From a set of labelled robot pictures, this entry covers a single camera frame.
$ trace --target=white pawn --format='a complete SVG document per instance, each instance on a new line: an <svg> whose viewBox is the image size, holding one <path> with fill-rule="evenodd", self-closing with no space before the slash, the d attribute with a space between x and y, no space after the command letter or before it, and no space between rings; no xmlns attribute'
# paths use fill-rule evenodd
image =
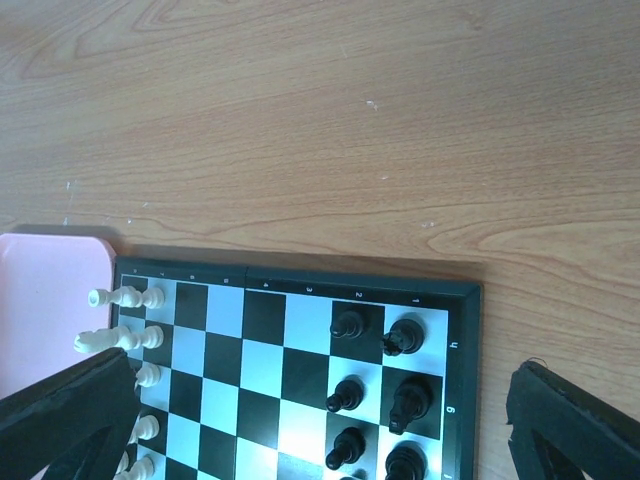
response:
<svg viewBox="0 0 640 480"><path fill-rule="evenodd" d="M153 415L147 415L142 417L136 422L131 437L129 437L129 443L135 443L139 439L150 440L160 432L160 424Z"/></svg>
<svg viewBox="0 0 640 480"><path fill-rule="evenodd" d="M129 468L129 455L127 452L124 452L120 459L120 463L118 464L118 468L116 468L116 474L123 472L127 468Z"/></svg>
<svg viewBox="0 0 640 480"><path fill-rule="evenodd" d="M133 464L131 470L117 474L113 480L148 480L153 471L153 462L148 456L144 456Z"/></svg>
<svg viewBox="0 0 640 480"><path fill-rule="evenodd" d="M101 328L95 332L81 332L76 335L74 348L81 353L98 353L111 347L124 350L134 348L158 348L162 345L164 333L158 326L145 328L142 333L133 333L125 326Z"/></svg>
<svg viewBox="0 0 640 480"><path fill-rule="evenodd" d="M145 363L136 372L136 387L153 387L160 381L160 369L152 363Z"/></svg>
<svg viewBox="0 0 640 480"><path fill-rule="evenodd" d="M100 307L114 303L121 307L138 308L142 306L142 294L133 287L120 287L113 292L100 288L89 292L89 306Z"/></svg>
<svg viewBox="0 0 640 480"><path fill-rule="evenodd" d="M150 309L160 308L164 305L164 293L156 287L148 288L142 294L142 304Z"/></svg>

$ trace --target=black object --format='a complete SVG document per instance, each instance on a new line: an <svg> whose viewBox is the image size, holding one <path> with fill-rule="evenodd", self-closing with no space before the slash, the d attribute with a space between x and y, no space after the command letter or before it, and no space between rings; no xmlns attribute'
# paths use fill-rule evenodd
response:
<svg viewBox="0 0 640 480"><path fill-rule="evenodd" d="M520 480L640 478L640 423L534 361L511 376L507 418Z"/></svg>
<svg viewBox="0 0 640 480"><path fill-rule="evenodd" d="M338 470L345 463L356 463L365 449L364 437L354 427L344 429L333 442L333 450L325 460L327 468Z"/></svg>
<svg viewBox="0 0 640 480"><path fill-rule="evenodd" d="M140 411L125 352L110 348L0 401L0 478L113 480Z"/></svg>
<svg viewBox="0 0 640 480"><path fill-rule="evenodd" d="M387 456L385 480L422 480L427 470L424 458L413 448L399 445Z"/></svg>
<svg viewBox="0 0 640 480"><path fill-rule="evenodd" d="M394 395L393 408L389 412L389 431L402 435L410 422L426 415L430 406L429 387L415 378L405 380Z"/></svg>
<svg viewBox="0 0 640 480"><path fill-rule="evenodd" d="M424 330L418 322L410 318L401 318L391 326L391 330L382 337L382 351L395 357L401 353L415 353L424 342Z"/></svg>
<svg viewBox="0 0 640 480"><path fill-rule="evenodd" d="M229 265L232 260L228 251L209 252L209 262L186 262L176 260L159 260L140 257L116 257L114 288L129 277L153 277L176 282L207 283L220 286L238 287L248 291L261 291L277 295L294 294L310 297L325 297L333 299L333 305L352 303L350 308L336 310L336 315L346 310L360 312L365 320L366 328L363 334L355 339L355 343L363 341L372 332L372 324L368 309L372 305L393 304L413 308L430 308L447 312L447 362L446 375L442 385L442 475L449 475L456 480L472 480L474 478L476 452L476 415L478 399L478 365L481 344L481 311L482 286L474 281L430 279L424 276L431 274L427 265L402 259L386 259L376 262L380 272L406 271L414 277L366 275L360 273L344 273L351 265L341 262L331 263L331 268L341 271L313 271L287 270L273 267L258 267L245 265ZM199 258L198 252L185 251L180 254L185 257ZM290 256L273 258L281 264L294 262ZM322 257L310 256L296 262L298 265L326 264ZM385 333L382 329L375 330L375 340L371 345L372 351L379 353L380 361L366 360L369 363L380 363L383 355L379 347L379 340ZM342 348L348 348L349 339L331 338L331 344L341 342L340 355L345 355ZM386 416L393 405L394 388L391 387L391 402L384 411Z"/></svg>
<svg viewBox="0 0 640 480"><path fill-rule="evenodd" d="M337 386L335 393L327 398L327 410L336 413L342 409L354 410L364 398L364 389L356 380L343 380Z"/></svg>
<svg viewBox="0 0 640 480"><path fill-rule="evenodd" d="M335 338L358 338L364 332L364 318L355 310L342 312L331 322L329 331Z"/></svg>

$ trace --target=black square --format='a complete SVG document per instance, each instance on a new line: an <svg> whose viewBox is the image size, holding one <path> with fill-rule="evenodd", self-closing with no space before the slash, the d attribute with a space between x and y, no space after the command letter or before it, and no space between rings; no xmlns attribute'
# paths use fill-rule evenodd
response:
<svg viewBox="0 0 640 480"><path fill-rule="evenodd" d="M378 460L378 424L363 422L335 413L327 412L327 433L325 454L333 450L333 442L346 428L355 427L364 438L365 449L362 456L352 464L343 465L339 471L360 478L361 472L375 472Z"/></svg>
<svg viewBox="0 0 640 480"><path fill-rule="evenodd" d="M322 467L286 453L278 453L277 480L300 480L302 478L305 480L322 480Z"/></svg>
<svg viewBox="0 0 640 480"><path fill-rule="evenodd" d="M171 480L198 480L198 471L167 457L165 478L170 478Z"/></svg>
<svg viewBox="0 0 640 480"><path fill-rule="evenodd" d="M205 330L207 326L207 298L209 287L178 283L176 285L176 316L174 324Z"/></svg>
<svg viewBox="0 0 640 480"><path fill-rule="evenodd" d="M158 410L157 408L150 407L149 405L142 404L140 406L140 418L145 417L147 415L153 415L156 420L158 420L158 424L160 425L160 431L158 435L149 439L149 440L138 440L138 443L143 447L147 447L154 452L160 453L162 455L167 454L167 427L169 422L169 414L163 410Z"/></svg>
<svg viewBox="0 0 640 480"><path fill-rule="evenodd" d="M282 345L286 299L274 293L245 291L242 338Z"/></svg>
<svg viewBox="0 0 640 480"><path fill-rule="evenodd" d="M284 349L282 398L324 410L329 381L329 357Z"/></svg>
<svg viewBox="0 0 640 480"><path fill-rule="evenodd" d="M431 406L427 414L414 420L407 432L440 440L440 417L442 412L442 377L415 373L391 367L382 367L382 400L380 403L380 425L389 426L389 412L393 408L394 394L402 382L416 379L425 384L431 392Z"/></svg>
<svg viewBox="0 0 640 480"><path fill-rule="evenodd" d="M130 277L128 275L122 276L121 287L133 287L139 292L144 292L149 285L149 280L142 277ZM127 317L136 317L144 319L147 315L147 307L138 308L120 308L120 315L126 315Z"/></svg>
<svg viewBox="0 0 640 480"><path fill-rule="evenodd" d="M250 390L238 394L238 437L278 448L280 400Z"/></svg>
<svg viewBox="0 0 640 480"><path fill-rule="evenodd" d="M221 479L232 479L235 471L236 437L200 425L198 470Z"/></svg>
<svg viewBox="0 0 640 480"><path fill-rule="evenodd" d="M367 363L382 363L380 339L384 335L384 307L361 303L333 302L332 321L347 310L355 310L365 321L365 330L357 338L331 338L331 355Z"/></svg>
<svg viewBox="0 0 640 480"><path fill-rule="evenodd" d="M144 322L145 328L152 327L154 325L162 329L162 333L164 335L162 345L160 345L158 348L144 348L142 351L142 359L145 362L171 368L171 352L173 351L173 325L152 322L151 320L145 320Z"/></svg>
<svg viewBox="0 0 640 480"><path fill-rule="evenodd" d="M204 376L240 386L242 340L207 332L204 345Z"/></svg>
<svg viewBox="0 0 640 480"><path fill-rule="evenodd" d="M169 412L200 423L202 377L171 371Z"/></svg>

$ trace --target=white square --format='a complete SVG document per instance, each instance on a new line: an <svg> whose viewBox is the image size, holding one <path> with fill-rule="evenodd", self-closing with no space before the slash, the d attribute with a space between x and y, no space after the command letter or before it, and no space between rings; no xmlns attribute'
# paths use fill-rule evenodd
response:
<svg viewBox="0 0 640 480"><path fill-rule="evenodd" d="M391 453L396 446L405 443L413 444L417 450L425 454L427 459L427 475L425 480L440 480L442 473L448 473L451 475L451 478L457 478L455 471L442 471L442 443L439 440L433 440L432 438L415 435L410 432L405 432L401 436L398 436L389 432L387 427L380 426L378 431L378 452ZM387 474L384 466L385 460L386 455L378 454L376 478L385 478Z"/></svg>
<svg viewBox="0 0 640 480"><path fill-rule="evenodd" d="M118 317L118 326L127 327L131 332L142 333L144 330L144 320L142 318L128 317L120 315ZM134 348L127 351L127 356L142 361L142 348Z"/></svg>
<svg viewBox="0 0 640 480"><path fill-rule="evenodd" d="M283 355L283 347L243 340L240 386L252 392L280 398Z"/></svg>
<svg viewBox="0 0 640 480"><path fill-rule="evenodd" d="M200 423L235 435L238 422L238 387L204 378L200 411Z"/></svg>
<svg viewBox="0 0 640 480"><path fill-rule="evenodd" d="M173 327L171 368L197 377L204 375L206 333L186 327Z"/></svg>
<svg viewBox="0 0 640 480"><path fill-rule="evenodd" d="M147 288L159 288L164 293L164 304L160 308L147 308L145 317L159 323L173 325L176 318L176 282L164 278L149 277Z"/></svg>
<svg viewBox="0 0 640 480"><path fill-rule="evenodd" d="M200 455L200 424L169 414L167 425L167 457L198 469Z"/></svg>
<svg viewBox="0 0 640 480"><path fill-rule="evenodd" d="M340 410L338 415L365 422L380 423L380 397L382 395L382 365L359 362L342 357L329 357L329 384L327 397L332 395L342 380L358 377L364 387L364 398L355 410Z"/></svg>
<svg viewBox="0 0 640 480"><path fill-rule="evenodd" d="M306 295L287 295L284 346L329 355L332 300Z"/></svg>
<svg viewBox="0 0 640 480"><path fill-rule="evenodd" d="M160 365L157 365L157 367L160 369L160 381L153 387L141 387L140 401L150 407L168 412L171 393L171 369Z"/></svg>
<svg viewBox="0 0 640 480"><path fill-rule="evenodd" d="M202 470L198 470L198 477L196 478L196 480L220 480L220 479L218 477L209 475L208 473L204 473Z"/></svg>
<svg viewBox="0 0 640 480"><path fill-rule="evenodd" d="M209 285L207 332L242 338L244 289Z"/></svg>
<svg viewBox="0 0 640 480"><path fill-rule="evenodd" d="M148 449L147 447L143 447L138 444L137 447L137 460L140 460L144 457L149 457L151 463L153 463L153 476L154 478L165 478L165 471L167 465L167 457L164 455L160 455L158 452ZM133 465L134 459L129 459L129 467Z"/></svg>
<svg viewBox="0 0 640 480"><path fill-rule="evenodd" d="M384 355L382 364L386 367L444 377L447 369L449 313L446 310L387 305L384 312L384 331L391 330L391 326L403 317L422 324L426 332L424 343L420 350L410 355Z"/></svg>
<svg viewBox="0 0 640 480"><path fill-rule="evenodd" d="M278 471L278 451L238 438L236 480L273 480Z"/></svg>
<svg viewBox="0 0 640 480"><path fill-rule="evenodd" d="M327 412L300 403L280 401L278 451L324 465Z"/></svg>

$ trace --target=chess piece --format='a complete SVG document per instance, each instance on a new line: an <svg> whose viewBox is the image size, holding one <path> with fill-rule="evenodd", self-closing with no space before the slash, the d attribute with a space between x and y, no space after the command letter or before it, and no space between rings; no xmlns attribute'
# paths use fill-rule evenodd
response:
<svg viewBox="0 0 640 480"><path fill-rule="evenodd" d="M138 440L150 440L160 432L160 424L153 415L146 415L140 418L129 437L129 443L136 443Z"/></svg>
<svg viewBox="0 0 640 480"><path fill-rule="evenodd" d="M385 461L385 480L422 480L427 466L422 455L413 448L400 445L394 448Z"/></svg>
<svg viewBox="0 0 640 480"><path fill-rule="evenodd" d="M338 470L345 463L356 463L364 453L365 442L360 430L349 427L343 430L333 442L333 450L325 459L330 470Z"/></svg>
<svg viewBox="0 0 640 480"><path fill-rule="evenodd" d="M389 333L382 337L382 351L395 357L401 353L417 352L424 342L424 330L415 320L401 318L391 326Z"/></svg>
<svg viewBox="0 0 640 480"><path fill-rule="evenodd" d="M356 380L343 380L336 386L335 392L327 398L326 406L330 412L354 410L364 398L364 389Z"/></svg>
<svg viewBox="0 0 640 480"><path fill-rule="evenodd" d="M160 368L152 363L145 363L136 372L136 387L153 387L160 381Z"/></svg>
<svg viewBox="0 0 640 480"><path fill-rule="evenodd" d="M129 454L124 452L120 459L120 463L118 463L118 467L116 468L116 475L120 472L124 472L127 468L129 468Z"/></svg>
<svg viewBox="0 0 640 480"><path fill-rule="evenodd" d="M140 293L131 286L120 287L113 292L103 289L95 289L89 292L90 307L100 307L109 303L126 308L139 308L143 305L151 309L160 308L164 304L164 293L155 287Z"/></svg>
<svg viewBox="0 0 640 480"><path fill-rule="evenodd" d="M76 335L74 348L81 353L98 353L111 347L124 350L146 347L157 348L162 345L164 334L157 326L147 327L141 333L131 332L125 326L101 328L95 332L82 332Z"/></svg>
<svg viewBox="0 0 640 480"><path fill-rule="evenodd" d="M358 338L364 332L364 318L355 310L336 315L329 331L334 338Z"/></svg>
<svg viewBox="0 0 640 480"><path fill-rule="evenodd" d="M118 473L113 480L149 480L153 472L153 462L148 456L144 456L133 464L131 470Z"/></svg>
<svg viewBox="0 0 640 480"><path fill-rule="evenodd" d="M389 431L402 435L409 423L424 417L431 406L431 392L420 379L408 379L400 384L393 396L389 412Z"/></svg>

